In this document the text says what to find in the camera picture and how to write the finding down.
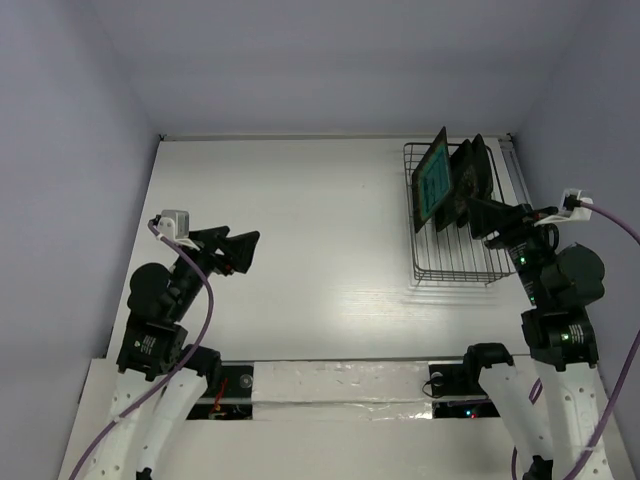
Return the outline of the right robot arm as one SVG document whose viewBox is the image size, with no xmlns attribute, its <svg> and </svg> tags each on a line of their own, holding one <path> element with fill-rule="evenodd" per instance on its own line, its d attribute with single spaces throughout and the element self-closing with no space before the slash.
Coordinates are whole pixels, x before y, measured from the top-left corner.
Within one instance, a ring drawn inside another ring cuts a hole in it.
<svg viewBox="0 0 640 480">
<path fill-rule="evenodd" d="M 592 250 L 557 248 L 558 224 L 587 221 L 591 200 L 568 191 L 560 207 L 533 209 L 494 200 L 466 201 L 471 235 L 505 251 L 531 307 L 522 332 L 546 403 L 540 416 L 513 356 L 500 343 L 468 348 L 462 384 L 485 391 L 509 432 L 526 479 L 610 479 L 597 403 L 599 362 L 587 305 L 604 295 L 605 268 Z"/>
</svg>

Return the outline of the teal square plate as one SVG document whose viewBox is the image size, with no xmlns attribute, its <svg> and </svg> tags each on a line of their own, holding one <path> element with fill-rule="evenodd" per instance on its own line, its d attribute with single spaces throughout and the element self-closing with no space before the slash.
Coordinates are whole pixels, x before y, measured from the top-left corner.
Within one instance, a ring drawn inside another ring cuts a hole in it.
<svg viewBox="0 0 640 480">
<path fill-rule="evenodd" d="M 442 127 L 411 175 L 413 229 L 419 233 L 453 189 L 447 130 Z"/>
</svg>

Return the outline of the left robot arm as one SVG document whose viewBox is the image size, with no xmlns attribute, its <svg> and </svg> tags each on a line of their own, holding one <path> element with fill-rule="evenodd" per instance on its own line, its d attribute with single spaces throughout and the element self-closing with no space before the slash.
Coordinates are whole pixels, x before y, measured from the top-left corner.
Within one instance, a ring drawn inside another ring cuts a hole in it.
<svg viewBox="0 0 640 480">
<path fill-rule="evenodd" d="M 202 344 L 215 306 L 209 277 L 247 273 L 260 234 L 233 236 L 226 226 L 192 231 L 188 213 L 171 210 L 147 227 L 177 259 L 171 267 L 146 263 L 130 278 L 107 421 L 72 479 L 157 478 L 196 402 L 221 383 L 221 355 Z"/>
</svg>

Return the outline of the black floral square plate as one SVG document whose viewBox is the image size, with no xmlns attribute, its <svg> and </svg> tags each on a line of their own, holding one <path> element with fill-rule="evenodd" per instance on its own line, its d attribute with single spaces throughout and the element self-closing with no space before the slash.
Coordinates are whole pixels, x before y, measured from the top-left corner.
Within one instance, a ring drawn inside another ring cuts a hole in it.
<svg viewBox="0 0 640 480">
<path fill-rule="evenodd" d="M 466 215 L 466 198 L 469 196 L 467 188 L 474 191 L 475 180 L 465 180 L 465 174 L 473 160 L 471 142 L 466 139 L 450 155 L 450 166 L 453 179 L 453 189 L 435 214 L 435 229 L 437 232 L 445 230 L 450 224 L 455 223 L 459 228 L 464 225 L 463 218 Z"/>
</svg>

